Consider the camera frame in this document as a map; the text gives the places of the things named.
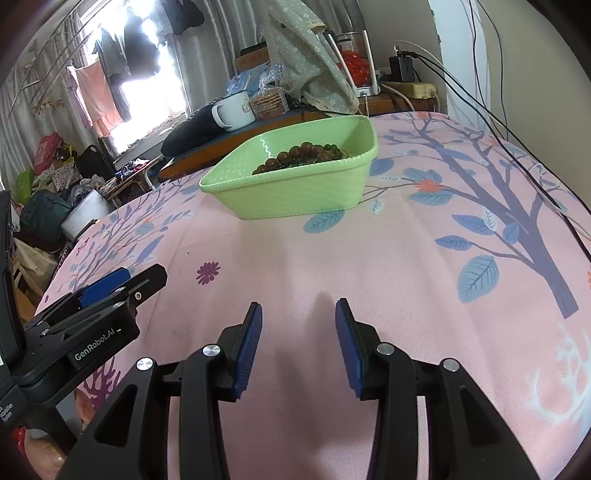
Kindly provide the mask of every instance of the floral tablecloth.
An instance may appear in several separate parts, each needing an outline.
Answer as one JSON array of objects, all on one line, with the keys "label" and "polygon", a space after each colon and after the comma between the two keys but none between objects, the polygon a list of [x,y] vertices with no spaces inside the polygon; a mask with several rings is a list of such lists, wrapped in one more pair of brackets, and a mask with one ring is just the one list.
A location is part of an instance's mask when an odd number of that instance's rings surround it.
[{"label": "floral tablecloth", "polygon": [[[184,359],[260,302],[249,388],[221,405],[232,478],[353,480],[366,475],[377,405],[348,386],[334,324],[347,297],[413,358],[457,358],[554,478],[591,426],[585,256],[489,134],[421,112],[373,122],[379,156],[356,208],[244,221],[194,174],[91,228],[40,308],[118,267],[166,267],[166,288],[139,308],[139,339],[85,383],[99,406],[137,358]],[[560,181],[507,146],[590,229]],[[424,453],[423,415],[420,427]],[[173,421],[172,479],[177,431]]]}]

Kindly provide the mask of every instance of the white wall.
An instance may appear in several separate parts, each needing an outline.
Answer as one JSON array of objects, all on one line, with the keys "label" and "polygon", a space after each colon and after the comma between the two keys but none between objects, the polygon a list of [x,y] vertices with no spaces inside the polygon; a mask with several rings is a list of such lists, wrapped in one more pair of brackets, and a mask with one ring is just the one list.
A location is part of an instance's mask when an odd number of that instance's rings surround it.
[{"label": "white wall", "polygon": [[[368,31],[374,63],[378,68],[386,67],[389,71],[388,59],[392,56],[394,43],[398,40],[417,43],[441,60],[439,39],[429,0],[358,0],[358,2]],[[406,50],[415,50],[409,45],[401,46]],[[445,84],[419,61],[414,60],[414,65],[422,81],[431,82],[437,86],[445,104]]]},{"label": "white wall", "polygon": [[[430,0],[433,9],[437,33],[441,38],[441,56],[445,68],[475,98],[490,103],[488,59],[484,32],[476,8],[476,0],[472,0],[474,23],[476,26],[476,63],[478,65],[480,90],[476,87],[473,61],[473,26],[470,3],[468,0]],[[453,118],[475,128],[485,129],[486,125],[480,116],[463,103],[449,88],[447,89],[447,112]]]},{"label": "white wall", "polygon": [[[509,127],[591,205],[591,82],[556,29],[526,0],[481,0],[501,33]],[[491,78],[499,75],[494,30],[484,22]],[[499,85],[491,82],[499,115]]]}]

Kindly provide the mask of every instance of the hanging clothes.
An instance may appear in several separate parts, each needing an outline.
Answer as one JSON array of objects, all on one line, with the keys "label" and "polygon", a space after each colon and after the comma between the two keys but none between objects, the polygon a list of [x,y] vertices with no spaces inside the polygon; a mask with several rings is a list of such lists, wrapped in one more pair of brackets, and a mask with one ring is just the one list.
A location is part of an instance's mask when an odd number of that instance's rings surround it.
[{"label": "hanging clothes", "polygon": [[76,70],[80,93],[86,109],[100,137],[108,137],[111,131],[123,123],[107,84],[100,61]]},{"label": "hanging clothes", "polygon": [[181,35],[186,29],[199,27],[205,22],[205,17],[191,0],[161,0],[166,16],[170,20],[175,35]]},{"label": "hanging clothes", "polygon": [[127,9],[124,29],[125,57],[132,80],[146,79],[160,71],[160,52],[142,29],[142,19],[132,8]]},{"label": "hanging clothes", "polygon": [[92,120],[90,119],[90,115],[88,114],[88,110],[86,109],[84,99],[82,98],[82,94],[80,93],[80,85],[78,84],[76,68],[69,66],[67,68],[67,71],[64,72],[63,80],[64,87],[66,87],[66,90],[70,92],[70,96],[72,97],[74,107],[78,111],[78,115],[80,115],[82,125],[84,125],[84,128],[92,127]]},{"label": "hanging clothes", "polygon": [[129,122],[131,120],[129,102],[121,88],[121,85],[131,80],[127,59],[117,35],[111,37],[111,34],[104,28],[101,30],[101,38],[95,42],[95,49],[92,53],[99,54],[100,64],[111,89],[115,107],[123,121]]}]

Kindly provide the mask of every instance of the purple flower print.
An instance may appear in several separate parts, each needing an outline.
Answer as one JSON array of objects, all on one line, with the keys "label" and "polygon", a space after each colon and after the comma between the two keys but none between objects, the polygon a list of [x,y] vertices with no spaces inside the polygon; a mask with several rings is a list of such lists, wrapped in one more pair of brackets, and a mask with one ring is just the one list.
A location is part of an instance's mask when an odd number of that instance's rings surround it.
[{"label": "purple flower print", "polygon": [[218,270],[220,267],[218,266],[219,262],[206,262],[204,263],[199,270],[197,270],[197,278],[195,280],[199,280],[199,284],[206,285],[209,282],[213,281],[218,274]]}]

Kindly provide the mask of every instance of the white mug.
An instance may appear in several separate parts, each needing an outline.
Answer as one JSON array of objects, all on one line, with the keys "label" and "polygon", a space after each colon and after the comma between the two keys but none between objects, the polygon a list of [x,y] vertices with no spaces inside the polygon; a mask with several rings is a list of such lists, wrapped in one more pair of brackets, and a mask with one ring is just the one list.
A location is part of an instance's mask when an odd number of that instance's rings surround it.
[{"label": "white mug", "polygon": [[256,120],[245,90],[217,101],[213,105],[212,115],[215,122],[227,132],[238,130]]}]

